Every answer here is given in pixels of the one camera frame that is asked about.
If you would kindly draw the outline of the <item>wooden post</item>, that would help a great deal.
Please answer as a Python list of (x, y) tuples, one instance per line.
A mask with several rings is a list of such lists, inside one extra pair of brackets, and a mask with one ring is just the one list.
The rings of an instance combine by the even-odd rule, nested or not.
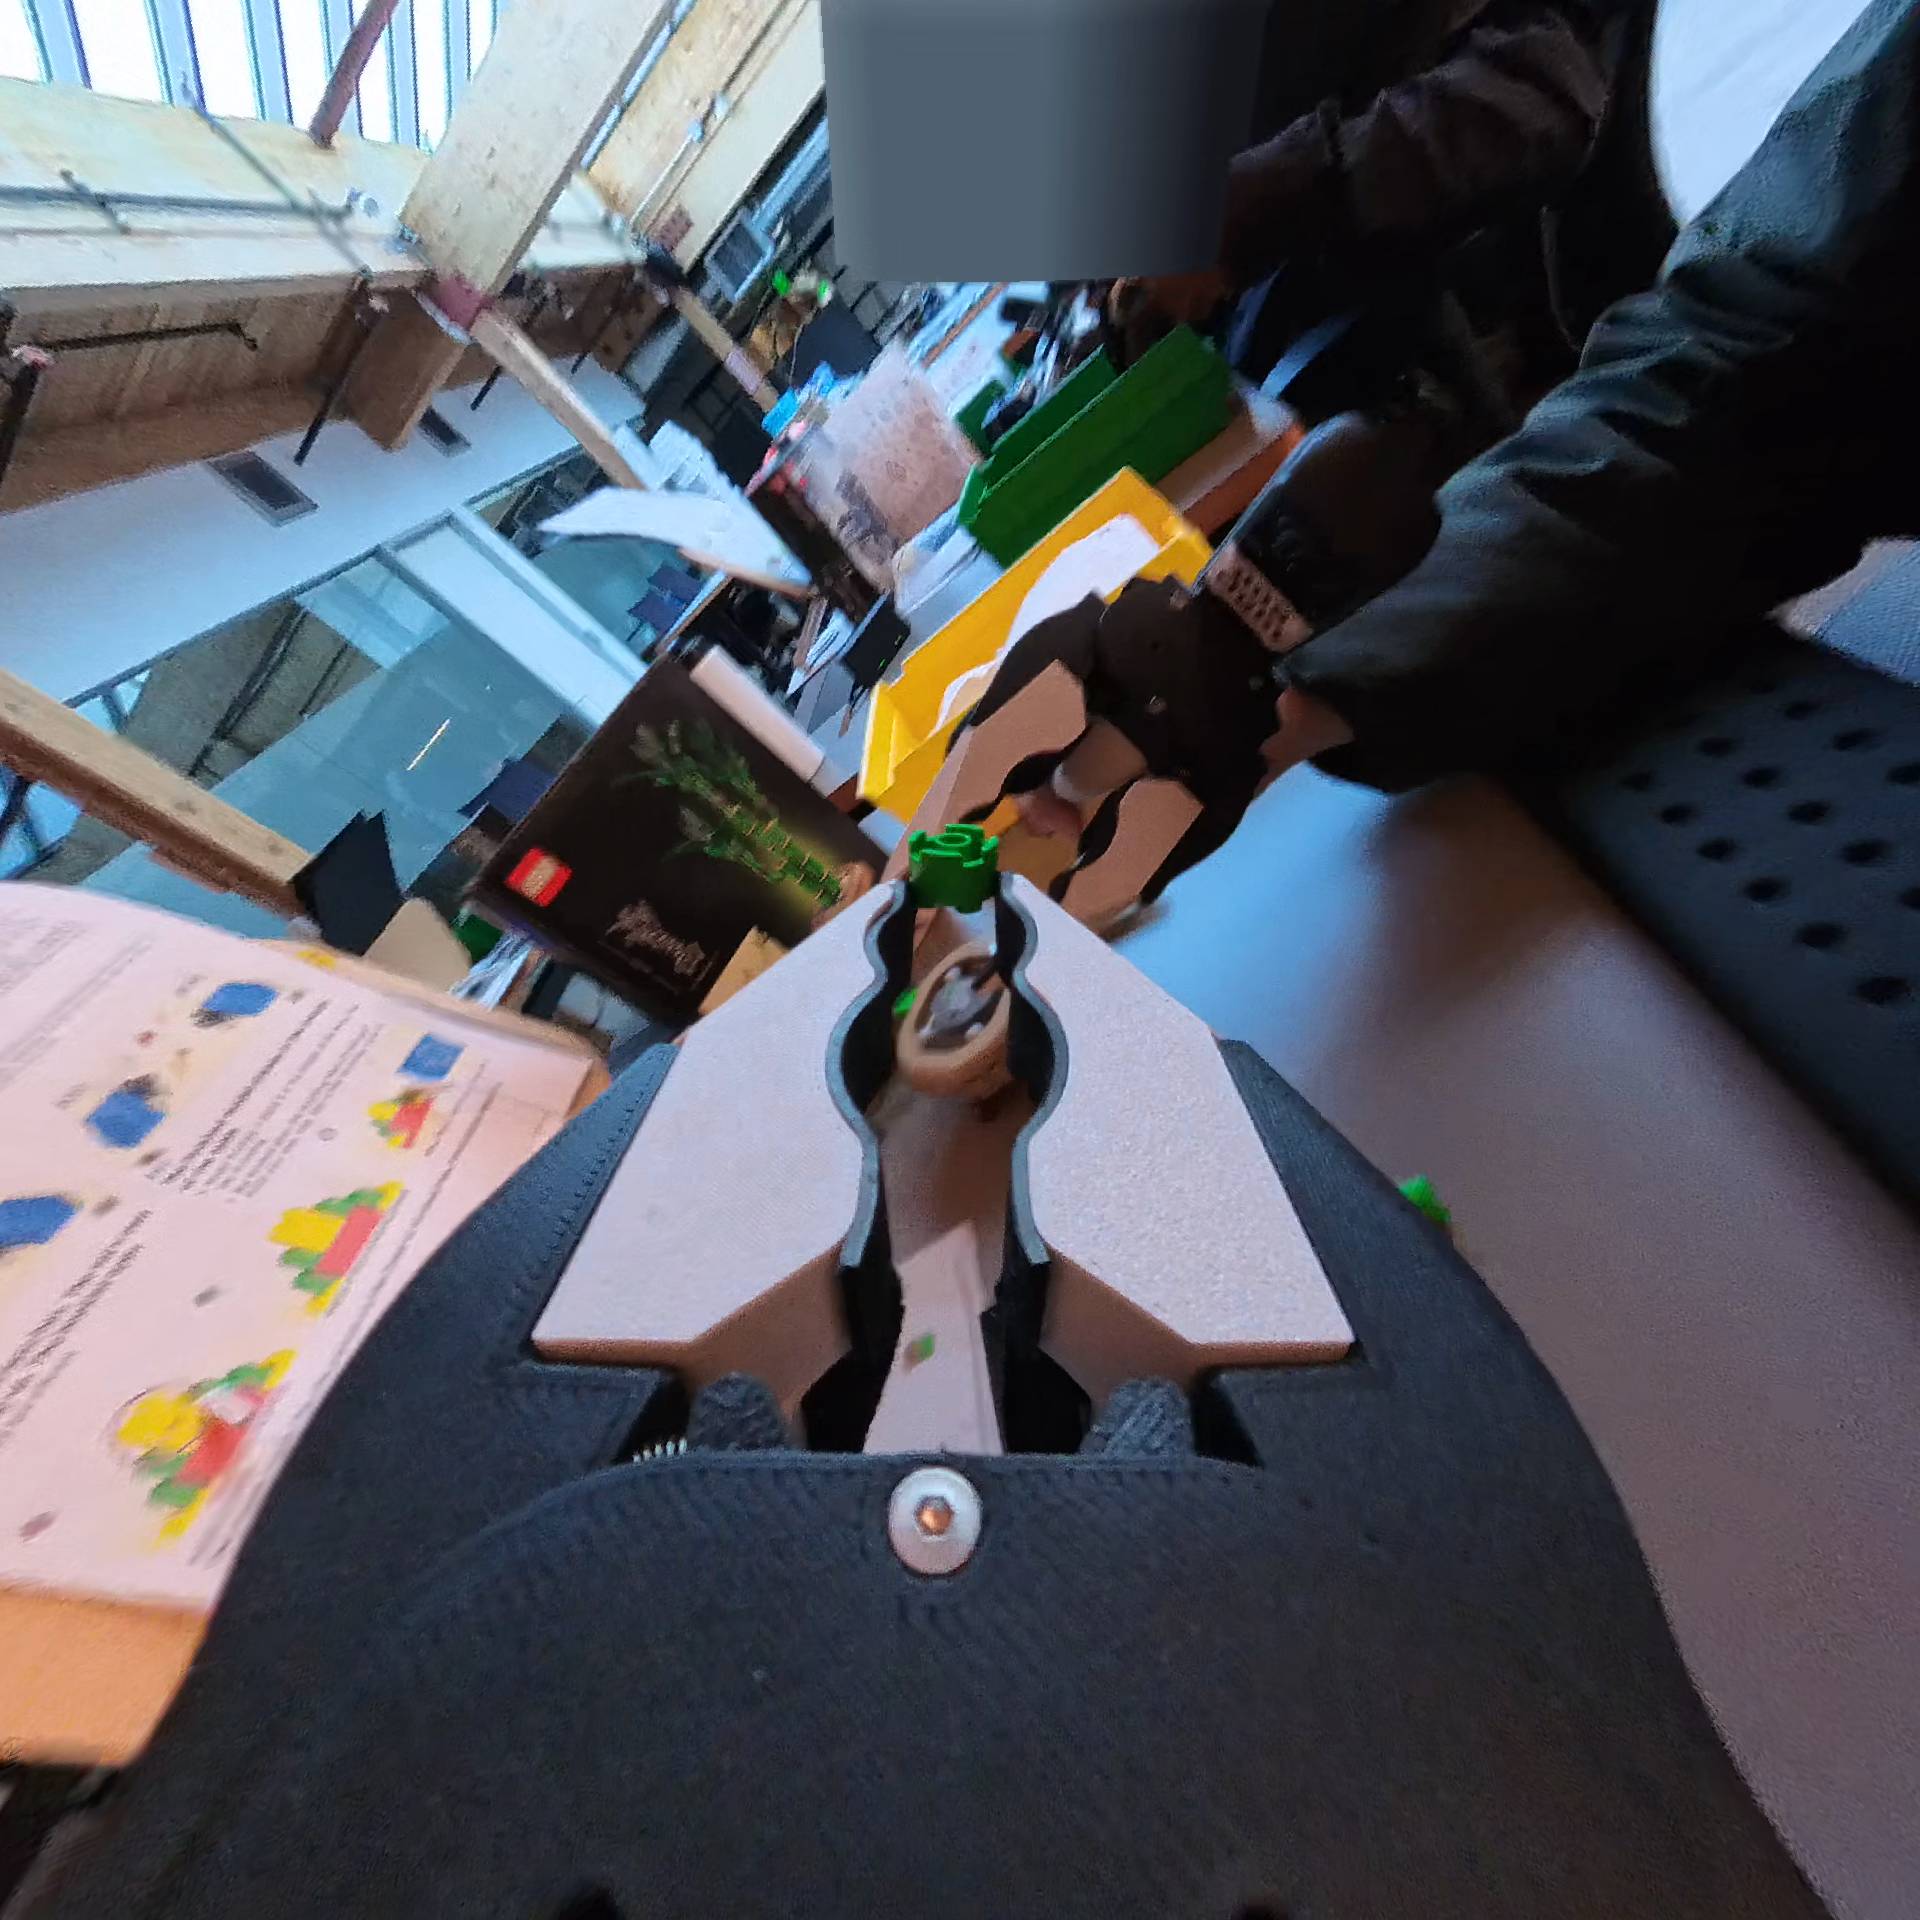
[(186, 779), (121, 731), (4, 669), (4, 835), (36, 786), (126, 835), (174, 874), (299, 917), (298, 874), (309, 855), (213, 789)]

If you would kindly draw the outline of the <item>black bamboo toy set box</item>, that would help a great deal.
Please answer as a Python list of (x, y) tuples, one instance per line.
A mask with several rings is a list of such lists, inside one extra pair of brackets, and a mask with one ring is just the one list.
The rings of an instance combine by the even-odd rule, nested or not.
[(799, 948), (881, 866), (848, 812), (665, 658), (505, 832), (468, 897), (682, 1028), (755, 938)]

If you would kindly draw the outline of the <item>tan brick flower pot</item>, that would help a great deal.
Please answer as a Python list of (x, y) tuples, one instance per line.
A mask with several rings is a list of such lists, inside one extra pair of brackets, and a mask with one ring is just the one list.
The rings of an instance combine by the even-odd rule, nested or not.
[(1013, 1080), (1016, 992), (997, 950), (967, 940), (901, 1002), (896, 1069), (925, 1096), (993, 1099)]

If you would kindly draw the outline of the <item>grey desk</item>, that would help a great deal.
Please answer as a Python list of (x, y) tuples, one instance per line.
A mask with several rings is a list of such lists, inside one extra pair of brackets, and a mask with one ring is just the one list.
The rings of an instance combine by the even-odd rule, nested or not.
[(1835, 1915), (1916, 1915), (1916, 1224), (1519, 802), (1311, 771), (1119, 950), (1456, 1242)]

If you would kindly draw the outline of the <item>wooden-edged side table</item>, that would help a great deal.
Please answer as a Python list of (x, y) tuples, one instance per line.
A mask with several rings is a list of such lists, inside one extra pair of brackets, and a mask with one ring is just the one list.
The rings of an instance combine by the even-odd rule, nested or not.
[(1206, 531), (1240, 515), (1302, 442), (1291, 405), (1259, 392), (1237, 394), (1235, 418), (1156, 489)]

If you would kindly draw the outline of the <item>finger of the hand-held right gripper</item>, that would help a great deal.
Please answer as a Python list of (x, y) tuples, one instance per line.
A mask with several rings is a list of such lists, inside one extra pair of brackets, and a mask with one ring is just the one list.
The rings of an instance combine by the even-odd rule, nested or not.
[(1059, 768), (1087, 735), (1083, 681), (1048, 664), (990, 719), (964, 723), (916, 806), (916, 828), (979, 824), (999, 840), (1001, 872), (1063, 872), (1089, 802)]
[(1087, 930), (1109, 932), (1148, 901), (1203, 812), (1180, 779), (1125, 779), (1094, 806), (1075, 862), (1050, 881), (1050, 901)]

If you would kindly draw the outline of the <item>yellow plastic bin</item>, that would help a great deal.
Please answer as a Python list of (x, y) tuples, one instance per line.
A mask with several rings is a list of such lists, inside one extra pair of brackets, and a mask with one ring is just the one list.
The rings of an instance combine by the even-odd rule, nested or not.
[(1016, 602), (979, 595), (933, 636), (912, 645), (875, 684), (859, 763), (859, 796), (907, 824), (938, 779), (961, 721), (999, 671)]
[(1125, 467), (993, 582), (974, 582), (977, 562), (949, 592), (953, 611), (877, 684), (875, 708), (938, 731), (990, 689), (1019, 636), (1089, 597), (1112, 602), (1133, 577), (1156, 582), (1180, 558), (1207, 558), (1206, 537)]

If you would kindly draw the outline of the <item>light wooden board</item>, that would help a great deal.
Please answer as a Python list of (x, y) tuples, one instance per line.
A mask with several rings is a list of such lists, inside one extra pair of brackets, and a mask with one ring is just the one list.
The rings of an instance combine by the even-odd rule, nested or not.
[(110, 1074), (23, 1116), (4, 1170), (78, 1124), (85, 1202), (4, 1254), (4, 1756), (133, 1756), (238, 1549), (373, 1321), (603, 1088), (603, 1050), (322, 948), (130, 1023)]

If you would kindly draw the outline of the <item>black metal bookend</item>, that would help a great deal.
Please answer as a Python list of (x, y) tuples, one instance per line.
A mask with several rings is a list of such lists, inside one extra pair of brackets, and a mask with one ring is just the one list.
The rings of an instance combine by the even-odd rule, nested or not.
[(404, 904), (385, 815), (355, 812), (307, 860), (292, 892), (327, 948), (364, 956)]

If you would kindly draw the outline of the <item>black building set box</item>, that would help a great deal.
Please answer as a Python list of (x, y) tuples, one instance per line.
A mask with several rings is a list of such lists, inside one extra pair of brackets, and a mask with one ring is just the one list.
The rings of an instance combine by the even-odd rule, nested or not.
[(958, 506), (979, 463), (930, 376), (896, 341), (810, 423), (789, 485), (848, 566), (896, 584), (896, 555)]

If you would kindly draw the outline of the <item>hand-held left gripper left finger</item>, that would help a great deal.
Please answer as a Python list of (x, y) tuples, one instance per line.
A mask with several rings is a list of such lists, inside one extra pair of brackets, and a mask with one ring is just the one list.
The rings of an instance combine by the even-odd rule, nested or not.
[(881, 881), (687, 1032), (534, 1320), (542, 1359), (688, 1396), (752, 1375), (810, 1445), (866, 1445), (901, 1332), (866, 1108), (912, 942)]

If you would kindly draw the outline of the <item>person's right forearm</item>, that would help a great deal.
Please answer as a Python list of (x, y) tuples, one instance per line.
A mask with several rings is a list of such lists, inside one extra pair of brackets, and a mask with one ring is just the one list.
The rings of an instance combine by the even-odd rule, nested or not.
[(1686, 236), (1578, 369), (1436, 500), (1393, 589), (1310, 639), (1311, 752), (1380, 794), (1547, 754), (1916, 537), (1916, 206), (1823, 236)]

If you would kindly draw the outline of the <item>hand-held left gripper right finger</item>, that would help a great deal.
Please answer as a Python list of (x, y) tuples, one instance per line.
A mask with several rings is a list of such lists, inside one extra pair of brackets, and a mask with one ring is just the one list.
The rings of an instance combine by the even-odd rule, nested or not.
[(1344, 1361), (1355, 1328), (1222, 1039), (1063, 913), (1001, 878), (1010, 1148), (990, 1375), (1013, 1453), (1071, 1453), (1130, 1380)]

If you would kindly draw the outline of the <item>person's right hand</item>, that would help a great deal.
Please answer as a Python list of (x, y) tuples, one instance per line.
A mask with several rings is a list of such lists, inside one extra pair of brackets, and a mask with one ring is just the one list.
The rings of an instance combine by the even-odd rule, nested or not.
[(1274, 705), (1274, 735), (1259, 744), (1268, 771), (1277, 777), (1296, 763), (1344, 746), (1355, 731), (1323, 702), (1286, 684)]

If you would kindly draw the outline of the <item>tilted background document board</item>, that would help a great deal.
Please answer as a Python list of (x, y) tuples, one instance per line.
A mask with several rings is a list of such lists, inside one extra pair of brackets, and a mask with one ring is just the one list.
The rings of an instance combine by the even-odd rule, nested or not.
[(693, 566), (782, 597), (814, 592), (806, 566), (744, 497), (603, 485), (542, 518), (539, 536), (659, 541)]

